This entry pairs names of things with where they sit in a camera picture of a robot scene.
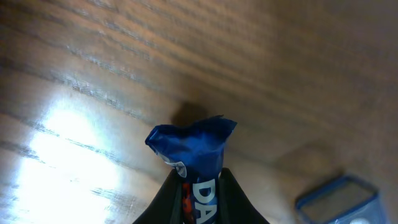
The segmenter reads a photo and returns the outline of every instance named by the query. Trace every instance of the candy bar wrapper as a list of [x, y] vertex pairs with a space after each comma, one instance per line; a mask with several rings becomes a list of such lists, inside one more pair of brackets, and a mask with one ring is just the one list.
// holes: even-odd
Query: candy bar wrapper
[[224, 145], [236, 122], [215, 116], [189, 127], [156, 126], [145, 143], [182, 178], [185, 224], [215, 223]]

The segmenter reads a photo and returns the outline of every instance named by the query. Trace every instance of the blue wrapper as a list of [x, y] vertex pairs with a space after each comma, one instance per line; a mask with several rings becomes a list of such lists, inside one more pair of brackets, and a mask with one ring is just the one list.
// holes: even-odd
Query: blue wrapper
[[235, 126], [235, 121], [222, 116], [185, 128], [163, 124], [145, 140], [182, 177], [185, 224], [215, 222], [218, 174], [223, 168], [225, 142]]

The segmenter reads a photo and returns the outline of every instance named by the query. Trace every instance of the wooden surface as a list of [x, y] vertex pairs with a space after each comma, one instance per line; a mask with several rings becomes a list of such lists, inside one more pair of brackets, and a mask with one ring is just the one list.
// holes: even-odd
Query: wooden surface
[[337, 170], [398, 216], [396, 1], [0, 1], [0, 223], [132, 223], [170, 168], [156, 124], [238, 122], [271, 223]]

